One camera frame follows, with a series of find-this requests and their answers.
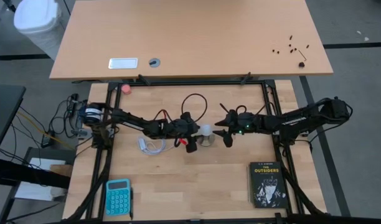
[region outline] white container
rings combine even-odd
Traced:
[[[55,60],[65,32],[60,24],[61,15],[54,0],[23,0],[16,9],[14,25]]]

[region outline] charging cable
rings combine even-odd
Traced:
[[[143,154],[151,155],[151,156],[152,155],[158,155],[158,154],[160,154],[164,151],[170,150],[174,147],[174,145],[173,145],[170,148],[166,149],[166,140],[162,139],[161,140],[161,147],[158,149],[152,142],[147,142],[142,137],[138,137],[138,146],[139,146],[139,149],[141,150],[141,152]]]

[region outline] blue calculator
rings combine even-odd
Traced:
[[[106,183],[106,214],[127,215],[131,211],[129,179],[109,180]]]

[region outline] black pen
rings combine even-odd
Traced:
[[[133,219],[133,210],[134,210],[134,194],[133,194],[133,188],[131,188],[130,192],[130,197],[131,197],[131,208],[129,210],[129,217],[131,220]]]

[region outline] wooden table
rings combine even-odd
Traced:
[[[295,110],[298,106],[291,82],[276,81],[276,88],[282,111]],[[93,84],[88,101],[104,103],[106,93],[107,84]],[[252,113],[264,105],[260,85],[142,86],[132,87],[130,95],[122,95],[120,108],[144,119],[153,119],[160,109],[165,108],[172,118],[178,118],[181,103],[190,93],[203,94],[209,102],[199,125],[214,124],[225,117],[219,103],[227,108],[246,105]],[[204,101],[193,96],[186,101],[184,110],[196,118],[204,110]],[[275,161],[270,135],[236,135],[231,148],[226,148],[222,139],[216,137],[212,146],[198,146],[198,151],[191,154],[180,146],[158,156],[147,156],[138,149],[137,137],[142,133],[126,126],[119,127],[110,179],[131,179],[135,220],[266,218],[274,217],[275,212],[286,215],[284,209],[255,209],[248,202],[247,165],[250,162]],[[168,146],[172,143],[172,140],[167,140]],[[80,146],[78,151],[89,144]],[[325,211],[308,144],[297,142],[291,151],[300,187],[317,208]],[[76,158],[64,218],[75,211],[90,188],[95,155],[95,149],[88,149]],[[289,191],[293,210],[296,210],[293,191]],[[99,196],[95,197],[94,211],[97,211]],[[128,216],[104,217],[104,220],[128,219]]]
[[[138,58],[138,67],[111,70],[111,58]],[[160,59],[160,66],[150,67],[152,58]],[[299,68],[300,62],[306,66]],[[305,0],[76,1],[50,78],[229,77],[248,72],[333,73]]]

